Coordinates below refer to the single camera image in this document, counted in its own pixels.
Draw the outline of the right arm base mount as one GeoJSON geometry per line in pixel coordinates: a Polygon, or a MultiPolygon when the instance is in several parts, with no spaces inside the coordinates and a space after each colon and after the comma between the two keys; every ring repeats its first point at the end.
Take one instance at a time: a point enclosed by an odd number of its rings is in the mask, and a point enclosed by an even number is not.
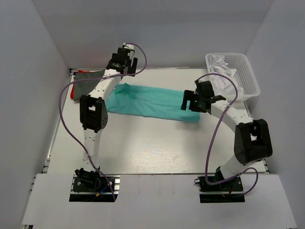
{"type": "Polygon", "coordinates": [[[208,185],[205,176],[197,177],[200,203],[244,203],[244,189],[240,177],[218,185],[208,185]]]}

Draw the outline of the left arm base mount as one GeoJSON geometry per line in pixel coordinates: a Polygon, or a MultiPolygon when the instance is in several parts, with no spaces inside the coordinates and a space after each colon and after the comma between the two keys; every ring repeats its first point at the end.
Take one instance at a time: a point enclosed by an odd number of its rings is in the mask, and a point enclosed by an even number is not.
{"type": "Polygon", "coordinates": [[[70,202],[114,202],[119,194],[120,176],[105,178],[96,171],[76,169],[73,176],[70,202]]]}

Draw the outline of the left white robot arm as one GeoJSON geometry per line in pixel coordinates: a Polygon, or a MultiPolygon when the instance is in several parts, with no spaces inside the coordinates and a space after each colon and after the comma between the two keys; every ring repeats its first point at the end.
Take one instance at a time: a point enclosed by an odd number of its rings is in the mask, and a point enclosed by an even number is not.
{"type": "Polygon", "coordinates": [[[80,121],[84,132],[83,161],[93,170],[99,169],[98,154],[103,129],[108,122],[106,102],[115,86],[125,75],[135,76],[137,58],[134,45],[124,43],[108,62],[97,84],[86,95],[80,97],[80,121]]]}

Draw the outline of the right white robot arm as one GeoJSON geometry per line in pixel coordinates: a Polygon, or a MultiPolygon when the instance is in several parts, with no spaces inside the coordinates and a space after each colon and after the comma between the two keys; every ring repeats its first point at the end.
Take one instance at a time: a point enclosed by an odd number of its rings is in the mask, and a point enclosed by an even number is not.
{"type": "Polygon", "coordinates": [[[268,124],[264,119],[255,120],[243,115],[233,107],[232,102],[228,102],[221,95],[215,95],[209,81],[196,81],[195,84],[195,91],[184,91],[181,109],[208,113],[219,119],[208,148],[205,168],[208,168],[220,124],[226,124],[234,132],[233,156],[217,168],[214,181],[208,181],[209,185],[227,190],[232,185],[233,179],[248,171],[251,165],[273,154],[268,124]]]}

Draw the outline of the teal polo shirt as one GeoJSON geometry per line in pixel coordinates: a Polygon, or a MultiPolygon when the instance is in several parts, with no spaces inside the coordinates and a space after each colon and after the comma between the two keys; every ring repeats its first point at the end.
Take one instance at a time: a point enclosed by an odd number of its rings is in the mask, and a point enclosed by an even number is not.
{"type": "Polygon", "coordinates": [[[108,112],[198,123],[200,114],[181,110],[183,91],[157,87],[118,84],[110,94],[108,112]]]}

